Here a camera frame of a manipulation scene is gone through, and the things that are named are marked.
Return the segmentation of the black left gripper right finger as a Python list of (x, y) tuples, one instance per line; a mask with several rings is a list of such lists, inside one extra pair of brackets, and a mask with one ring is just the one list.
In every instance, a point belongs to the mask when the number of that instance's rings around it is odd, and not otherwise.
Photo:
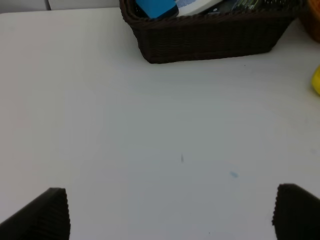
[(318, 240), (320, 199), (296, 184), (280, 184), (272, 225), (278, 240)]

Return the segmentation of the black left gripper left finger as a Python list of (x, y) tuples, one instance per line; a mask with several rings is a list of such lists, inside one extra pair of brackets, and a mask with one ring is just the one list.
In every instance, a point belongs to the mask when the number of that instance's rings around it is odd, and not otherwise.
[(68, 240), (71, 220), (67, 192), (51, 187), (0, 224), (2, 240)]

